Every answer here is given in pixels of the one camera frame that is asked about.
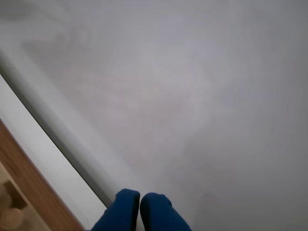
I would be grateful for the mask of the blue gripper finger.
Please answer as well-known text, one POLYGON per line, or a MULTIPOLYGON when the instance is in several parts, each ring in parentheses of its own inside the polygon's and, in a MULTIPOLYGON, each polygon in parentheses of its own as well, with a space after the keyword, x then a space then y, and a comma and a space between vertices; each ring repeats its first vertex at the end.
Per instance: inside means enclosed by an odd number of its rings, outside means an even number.
POLYGON ((139 213, 140 193, 122 189, 92 227, 93 231, 134 231, 139 213))
POLYGON ((146 231, 190 231, 191 228, 163 194, 148 193, 140 203, 146 231))

